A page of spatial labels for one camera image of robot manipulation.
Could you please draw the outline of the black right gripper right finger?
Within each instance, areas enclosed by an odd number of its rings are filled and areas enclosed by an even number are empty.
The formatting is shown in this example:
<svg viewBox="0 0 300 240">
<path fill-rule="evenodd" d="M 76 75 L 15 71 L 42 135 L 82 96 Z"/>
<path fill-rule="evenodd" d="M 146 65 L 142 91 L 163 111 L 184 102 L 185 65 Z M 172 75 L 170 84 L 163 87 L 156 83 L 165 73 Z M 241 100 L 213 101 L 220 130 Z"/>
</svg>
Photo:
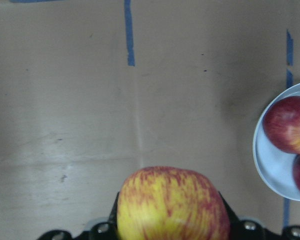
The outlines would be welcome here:
<svg viewBox="0 0 300 240">
<path fill-rule="evenodd" d="M 225 198 L 219 192 L 219 195 L 224 204 L 229 222 L 230 222 L 230 240 L 265 240 L 266 234 L 262 226 L 253 220 L 243 219 L 241 220 Z"/>
</svg>

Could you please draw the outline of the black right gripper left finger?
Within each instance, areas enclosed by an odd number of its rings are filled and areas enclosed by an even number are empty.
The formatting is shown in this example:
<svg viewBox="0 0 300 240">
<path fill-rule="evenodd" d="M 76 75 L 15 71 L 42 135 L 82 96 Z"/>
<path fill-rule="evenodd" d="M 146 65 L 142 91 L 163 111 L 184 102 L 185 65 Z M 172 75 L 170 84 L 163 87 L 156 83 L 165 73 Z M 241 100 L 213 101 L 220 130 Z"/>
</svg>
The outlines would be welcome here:
<svg viewBox="0 0 300 240">
<path fill-rule="evenodd" d="M 117 227 L 119 192 L 115 196 L 110 214 L 108 217 L 99 217 L 88 222 L 89 240 L 119 240 Z"/>
</svg>

